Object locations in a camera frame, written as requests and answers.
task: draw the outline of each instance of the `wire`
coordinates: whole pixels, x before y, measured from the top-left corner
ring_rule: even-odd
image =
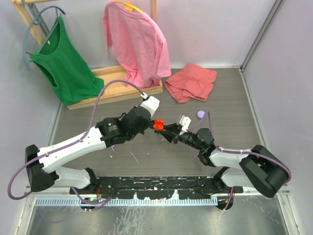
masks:
[[[96,211],[96,210],[102,208],[102,207],[103,207],[105,204],[107,204],[110,200],[111,200],[111,198],[108,198],[108,199],[104,200],[103,202],[101,202],[102,205],[100,205],[100,206],[98,206],[98,207],[96,207],[96,208],[94,208],[94,209],[91,209],[90,211]],[[64,221],[68,220],[69,218],[72,218],[74,215],[80,214],[81,212],[85,212],[85,211],[77,211],[77,212],[75,212],[74,214],[71,214],[71,215],[67,216],[66,218],[61,219],[61,220],[58,220],[58,221],[45,219],[45,215],[47,214],[47,212],[44,212],[44,213],[42,213],[42,214],[39,212],[39,214],[40,214],[40,219],[39,219],[39,221],[37,222],[37,224],[36,224],[36,226],[35,226],[35,228],[34,228],[34,230],[33,230],[32,235],[35,235],[35,234],[36,234],[36,232],[37,232],[37,230],[38,230],[38,227],[39,227],[39,224],[41,223],[41,221],[44,221],[44,222],[46,222],[46,223],[58,224],[58,223],[62,223],[62,222],[64,222]]]
[[[228,208],[228,205],[229,205],[229,203],[230,203],[230,200],[234,197],[234,187],[231,187],[231,189],[230,189],[230,193],[229,193],[229,198],[228,198],[228,201],[227,201],[227,203],[226,203],[226,206],[224,207],[224,211],[226,211],[227,210],[227,208]]]
[[[99,185],[97,188],[98,188],[97,198],[98,198],[98,200],[99,200],[99,197],[100,197],[100,192],[101,192],[101,188],[102,188],[102,186],[101,186],[101,185]]]
[[[60,147],[60,148],[51,150],[50,152],[44,153],[44,154],[42,154],[42,155],[40,155],[40,156],[37,156],[37,157],[33,158],[32,160],[28,161],[27,163],[25,163],[24,165],[22,165],[22,166],[13,174],[13,176],[11,177],[11,179],[10,179],[10,181],[9,181],[8,188],[7,188],[7,194],[8,194],[8,196],[9,196],[9,198],[11,198],[11,199],[13,199],[13,200],[21,200],[21,199],[26,198],[27,196],[29,196],[29,195],[31,194],[31,191],[29,191],[29,192],[27,192],[26,194],[24,194],[23,196],[20,196],[20,197],[15,197],[15,196],[12,195],[12,191],[11,191],[11,189],[12,189],[12,184],[13,184],[15,178],[17,177],[17,175],[18,175],[24,168],[26,168],[26,167],[29,166],[30,164],[34,163],[35,161],[38,161],[40,158],[47,157],[48,155],[50,155],[50,154],[52,154],[52,153],[56,153],[56,152],[58,152],[58,151],[60,151],[60,150],[66,149],[66,148],[68,148],[68,147],[71,147],[71,146],[73,146],[73,145],[75,145],[75,144],[81,142],[85,137],[87,137],[87,135],[88,135],[88,133],[89,133],[91,127],[92,127],[92,123],[93,123],[93,120],[94,120],[96,108],[97,108],[97,105],[98,105],[98,103],[99,103],[99,100],[100,100],[101,95],[103,94],[103,92],[105,91],[105,89],[106,89],[109,85],[111,85],[112,83],[115,83],[115,82],[124,82],[124,83],[127,83],[127,84],[133,86],[134,88],[136,88],[142,95],[145,95],[145,93],[144,93],[138,86],[136,86],[135,84],[133,84],[133,83],[131,83],[131,82],[129,82],[129,81],[117,79],[117,80],[113,80],[113,81],[111,81],[111,82],[108,82],[108,83],[102,88],[102,90],[100,91],[100,93],[99,93],[99,95],[98,95],[98,97],[97,97],[97,99],[96,99],[96,103],[94,104],[93,111],[92,111],[92,114],[91,114],[90,122],[89,122],[88,128],[87,128],[86,132],[84,133],[84,135],[83,135],[80,139],[78,139],[78,140],[76,140],[76,141],[74,141],[74,142],[72,142],[72,143],[69,143],[69,144],[67,144],[67,145],[65,145],[65,146],[62,146],[62,147]]]
[[[208,119],[209,119],[209,127],[210,127],[210,131],[211,131],[211,136],[213,136],[213,131],[212,131],[212,123],[211,123],[211,115],[210,115],[210,112],[207,111],[203,117],[201,118],[201,120],[199,121],[199,123],[189,129],[189,130],[192,130],[192,129],[195,129],[196,127],[198,127],[202,121],[206,118],[206,114],[208,115]],[[285,170],[285,172],[288,174],[288,179],[286,180],[286,183],[288,183],[290,180],[291,180],[291,171],[288,169],[288,167],[286,167],[284,164],[280,163],[279,161],[275,160],[275,159],[272,159],[266,155],[263,155],[263,154],[260,154],[260,153],[254,153],[252,151],[242,151],[242,150],[237,150],[237,149],[227,149],[227,148],[221,148],[220,146],[216,145],[215,143],[213,143],[214,146],[221,152],[224,152],[224,153],[234,153],[234,154],[251,154],[251,155],[254,155],[254,156],[257,156],[257,157],[260,157],[260,158],[263,158],[263,159],[266,159],[278,166],[280,166],[281,168],[283,168]]]

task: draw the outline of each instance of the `wooden rack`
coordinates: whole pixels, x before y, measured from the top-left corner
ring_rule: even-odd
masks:
[[[55,0],[24,0],[24,4],[34,4],[46,1],[55,1]],[[22,5],[22,0],[11,0],[13,6],[16,11],[20,15],[21,19],[25,23],[27,27],[29,27],[30,23],[33,20],[33,17],[28,13],[27,9]],[[151,4],[151,18],[157,22],[157,0],[150,0]],[[36,25],[33,25],[31,30],[31,34],[37,41],[39,45],[41,45],[45,39],[40,28]],[[124,70],[122,66],[113,66],[106,67],[102,69],[92,70],[96,77],[99,77],[104,80],[105,84],[115,79],[124,79],[127,75],[127,72]],[[157,94],[163,92],[162,82],[159,83],[156,87],[144,88],[142,89],[146,94]],[[99,104],[115,102],[124,99],[130,99],[140,97],[140,93],[133,87],[126,87],[122,83],[114,83],[109,86],[105,94],[103,94],[100,98]],[[82,100],[76,104],[68,106],[69,109],[78,109],[83,107],[92,106],[95,103],[96,98],[90,98]]]

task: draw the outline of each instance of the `black mounting plate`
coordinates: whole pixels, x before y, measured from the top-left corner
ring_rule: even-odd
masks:
[[[133,199],[136,193],[138,199],[171,198],[175,190],[179,199],[205,199],[212,194],[229,193],[230,188],[218,190],[214,186],[214,179],[206,176],[154,176],[154,177],[99,177],[102,198]],[[235,193],[242,193],[242,187],[234,187]]]

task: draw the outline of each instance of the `white strip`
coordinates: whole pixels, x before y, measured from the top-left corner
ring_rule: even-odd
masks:
[[[211,196],[211,199],[185,199],[179,200],[178,197],[172,197],[170,199],[156,199],[151,200],[149,198],[140,200],[134,199],[112,199],[106,207],[136,207],[136,206],[217,206],[218,201],[216,196]],[[53,207],[53,206],[80,206],[80,200],[73,197],[39,197],[36,200],[35,206],[37,207]]]

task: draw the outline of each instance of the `red towel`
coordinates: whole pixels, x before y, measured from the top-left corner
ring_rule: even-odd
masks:
[[[177,103],[190,98],[205,102],[213,89],[217,72],[198,65],[188,64],[165,81],[165,88]]]

